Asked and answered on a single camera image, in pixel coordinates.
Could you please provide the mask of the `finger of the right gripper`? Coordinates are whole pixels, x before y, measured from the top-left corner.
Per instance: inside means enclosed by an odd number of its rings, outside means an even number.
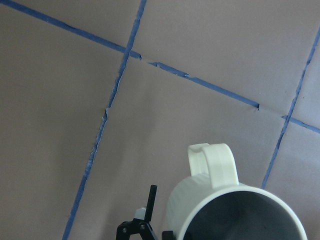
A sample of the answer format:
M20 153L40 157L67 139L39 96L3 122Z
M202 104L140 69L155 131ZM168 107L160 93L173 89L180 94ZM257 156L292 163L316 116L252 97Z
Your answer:
M132 221L124 221L116 230L117 240L129 240L132 235L139 234L142 240L157 240L150 224L157 194L157 185L151 185L146 207L136 210Z
M172 230L165 230L161 233L162 240L175 240L175 235Z

